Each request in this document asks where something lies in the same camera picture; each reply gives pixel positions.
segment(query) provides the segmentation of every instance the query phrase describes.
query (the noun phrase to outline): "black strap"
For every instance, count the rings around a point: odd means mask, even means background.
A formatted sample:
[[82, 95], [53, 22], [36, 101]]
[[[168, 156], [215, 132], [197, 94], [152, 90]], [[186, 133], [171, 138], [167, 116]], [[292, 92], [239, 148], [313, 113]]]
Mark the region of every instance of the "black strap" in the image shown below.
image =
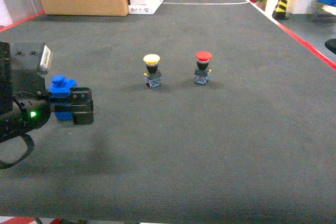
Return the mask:
[[27, 134], [23, 134], [21, 137], [27, 145], [27, 151], [22, 155], [22, 157], [20, 159], [18, 159], [15, 162], [6, 163], [6, 162], [3, 162], [3, 161], [0, 160], [0, 169], [8, 169], [8, 168], [20, 163], [22, 160], [26, 159], [33, 152], [34, 147], [35, 147], [33, 139]]

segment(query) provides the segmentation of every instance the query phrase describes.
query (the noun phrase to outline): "yellow black striped post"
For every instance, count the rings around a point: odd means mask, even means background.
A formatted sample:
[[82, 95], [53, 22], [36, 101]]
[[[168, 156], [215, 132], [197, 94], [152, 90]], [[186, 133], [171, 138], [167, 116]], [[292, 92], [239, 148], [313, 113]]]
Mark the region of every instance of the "yellow black striped post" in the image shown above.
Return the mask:
[[272, 17], [276, 20], [286, 19], [286, 10], [287, 10], [287, 1], [288, 0], [279, 0], [275, 10], [272, 14]]

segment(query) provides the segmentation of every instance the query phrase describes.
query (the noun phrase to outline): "gray carpet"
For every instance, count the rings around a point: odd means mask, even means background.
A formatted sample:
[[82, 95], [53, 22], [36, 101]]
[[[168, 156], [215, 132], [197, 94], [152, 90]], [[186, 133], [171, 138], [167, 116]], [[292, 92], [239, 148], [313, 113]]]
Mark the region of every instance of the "gray carpet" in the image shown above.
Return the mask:
[[[243, 0], [166, 0], [238, 3]], [[0, 171], [0, 214], [157, 223], [336, 222], [333, 69], [250, 4], [155, 15], [42, 15], [0, 40], [46, 42], [49, 79], [93, 91], [95, 122], [52, 116]], [[195, 53], [211, 79], [193, 83]], [[144, 84], [144, 55], [163, 84]], [[4, 143], [0, 157], [23, 151]]]

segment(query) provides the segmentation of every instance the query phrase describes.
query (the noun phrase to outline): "red tape line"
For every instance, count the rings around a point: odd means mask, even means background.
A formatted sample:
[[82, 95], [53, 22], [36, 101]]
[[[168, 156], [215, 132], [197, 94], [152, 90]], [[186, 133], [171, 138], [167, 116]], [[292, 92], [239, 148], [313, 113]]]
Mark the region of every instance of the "red tape line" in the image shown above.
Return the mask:
[[25, 218], [25, 217], [14, 217], [10, 220], [6, 220], [5, 222], [1, 222], [0, 224], [29, 224], [34, 221], [33, 218]]
[[31, 16], [25, 18], [25, 19], [22, 19], [22, 20], [20, 20], [20, 21], [18, 21], [18, 22], [12, 23], [12, 24], [9, 25], [9, 26], [5, 26], [5, 27], [3, 27], [3, 28], [0, 28], [0, 33], [1, 33], [2, 31], [5, 31], [5, 30], [7, 30], [7, 29], [12, 28], [13, 26], [17, 26], [17, 25], [19, 25], [19, 24], [21, 24], [21, 23], [23, 23], [23, 22], [25, 22], [25, 21], [28, 21], [28, 20], [30, 20], [30, 19], [33, 19], [33, 18], [35, 18], [35, 17], [37, 17], [37, 16], [39, 16], [39, 15], [41, 15], [41, 14], [43, 14], [43, 13], [45, 13], [44, 10], [43, 10], [42, 12], [37, 13], [37, 14], [31, 15]]
[[50, 224], [60, 224], [60, 223], [61, 223], [61, 219], [55, 219]]
[[290, 35], [293, 39], [295, 39], [298, 43], [306, 47], [309, 51], [311, 51], [315, 56], [317, 56], [320, 60], [322, 60], [324, 63], [326, 63], [329, 67], [336, 70], [336, 63], [330, 60], [328, 57], [320, 53], [315, 47], [312, 46], [312, 44], [308, 43], [307, 41], [304, 41], [302, 38], [297, 36], [295, 33], [293, 33], [291, 30], [289, 30], [284, 25], [280, 24], [279, 22], [276, 23], [278, 27], [280, 27], [283, 31], [285, 31], [288, 35]]

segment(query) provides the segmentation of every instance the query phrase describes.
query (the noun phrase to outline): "green led light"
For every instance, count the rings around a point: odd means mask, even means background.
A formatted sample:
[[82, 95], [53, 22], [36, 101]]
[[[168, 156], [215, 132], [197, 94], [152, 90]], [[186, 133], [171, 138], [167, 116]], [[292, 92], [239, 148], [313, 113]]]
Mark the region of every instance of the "green led light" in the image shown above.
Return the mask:
[[36, 114], [35, 111], [31, 111], [31, 113], [30, 113], [30, 117], [31, 117], [31, 118], [35, 117], [36, 115], [37, 115], [37, 114]]

